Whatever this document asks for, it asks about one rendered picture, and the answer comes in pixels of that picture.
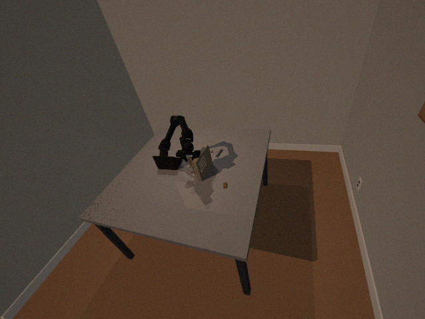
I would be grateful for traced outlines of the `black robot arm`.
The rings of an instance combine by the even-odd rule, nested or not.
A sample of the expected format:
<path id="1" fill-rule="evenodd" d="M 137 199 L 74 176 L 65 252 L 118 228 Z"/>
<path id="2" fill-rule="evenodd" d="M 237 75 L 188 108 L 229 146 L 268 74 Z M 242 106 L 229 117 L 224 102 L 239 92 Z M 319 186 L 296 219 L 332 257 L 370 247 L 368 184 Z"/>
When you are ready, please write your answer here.
<path id="1" fill-rule="evenodd" d="M 166 134 L 166 137 L 161 141 L 158 150 L 160 150 L 159 152 L 159 156 L 168 156 L 168 151 L 170 149 L 171 146 L 171 137 L 173 135 L 173 132 L 175 131 L 175 128 L 180 125 L 182 132 L 181 132 L 181 137 L 180 139 L 180 143 L 181 143 L 181 147 L 184 148 L 187 152 L 191 153 L 194 150 L 193 144 L 191 142 L 193 142 L 193 132 L 188 128 L 187 123 L 185 121 L 185 117 L 184 116 L 172 116 L 170 118 L 170 127 L 168 129 L 168 132 Z M 188 139 L 187 139 L 188 138 Z"/>

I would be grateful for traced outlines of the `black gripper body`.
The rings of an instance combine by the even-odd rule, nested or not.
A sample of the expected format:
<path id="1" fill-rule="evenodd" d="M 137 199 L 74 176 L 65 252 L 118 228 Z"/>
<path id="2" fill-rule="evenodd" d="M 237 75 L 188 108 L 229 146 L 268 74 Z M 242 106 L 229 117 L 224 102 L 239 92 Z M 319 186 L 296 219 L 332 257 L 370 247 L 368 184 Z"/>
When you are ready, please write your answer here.
<path id="1" fill-rule="evenodd" d="M 178 150 L 176 153 L 176 157 L 183 157 L 184 155 L 193 155 L 194 158 L 198 158 L 201 152 L 199 150 L 195 150 L 194 152 L 187 152 L 184 148 L 182 150 Z"/>

